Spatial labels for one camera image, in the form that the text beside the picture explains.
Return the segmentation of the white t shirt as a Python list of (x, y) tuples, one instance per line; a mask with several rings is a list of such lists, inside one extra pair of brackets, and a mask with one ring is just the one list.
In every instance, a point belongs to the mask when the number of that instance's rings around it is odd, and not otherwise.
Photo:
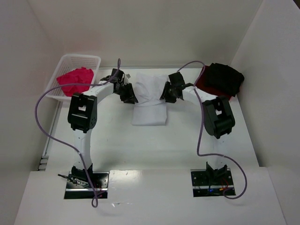
[(134, 94), (138, 100), (133, 109), (133, 126), (164, 126), (167, 120), (166, 102), (163, 93), (166, 75), (152, 76), (138, 73), (135, 78)]

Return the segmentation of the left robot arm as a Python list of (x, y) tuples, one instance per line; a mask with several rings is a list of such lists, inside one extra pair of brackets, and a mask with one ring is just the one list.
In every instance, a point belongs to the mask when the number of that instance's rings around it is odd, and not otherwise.
[(78, 154), (71, 169), (73, 178), (87, 183), (94, 182), (90, 140), (98, 119), (98, 103), (111, 94), (119, 95), (123, 103), (138, 103), (129, 78), (123, 71), (113, 69), (111, 75), (102, 78), (95, 87), (72, 95), (67, 121), (74, 132)]

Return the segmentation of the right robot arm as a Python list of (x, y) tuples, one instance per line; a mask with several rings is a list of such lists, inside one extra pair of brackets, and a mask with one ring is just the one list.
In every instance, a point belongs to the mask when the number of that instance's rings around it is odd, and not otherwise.
[(229, 98), (213, 95), (201, 97), (201, 92), (193, 84), (185, 83), (182, 74), (176, 72), (168, 76), (160, 99), (167, 103), (176, 103), (177, 99), (181, 99), (199, 105), (201, 107), (200, 137), (203, 130), (213, 136), (215, 140), (230, 134), (235, 126), (235, 119)]

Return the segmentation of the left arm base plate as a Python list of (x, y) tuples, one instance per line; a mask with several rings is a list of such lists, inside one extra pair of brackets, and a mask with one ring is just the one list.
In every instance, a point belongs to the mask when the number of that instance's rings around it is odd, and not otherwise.
[[(108, 196), (109, 172), (95, 172), (92, 177), (92, 184), (97, 193), (98, 199), (107, 199)], [(80, 180), (69, 173), (64, 199), (92, 199), (93, 190), (88, 181)]]

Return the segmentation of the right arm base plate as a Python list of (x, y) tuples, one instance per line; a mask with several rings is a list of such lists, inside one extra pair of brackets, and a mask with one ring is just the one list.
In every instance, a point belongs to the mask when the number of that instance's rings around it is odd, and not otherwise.
[(235, 196), (234, 183), (230, 169), (218, 178), (209, 178), (205, 169), (191, 170), (193, 197)]

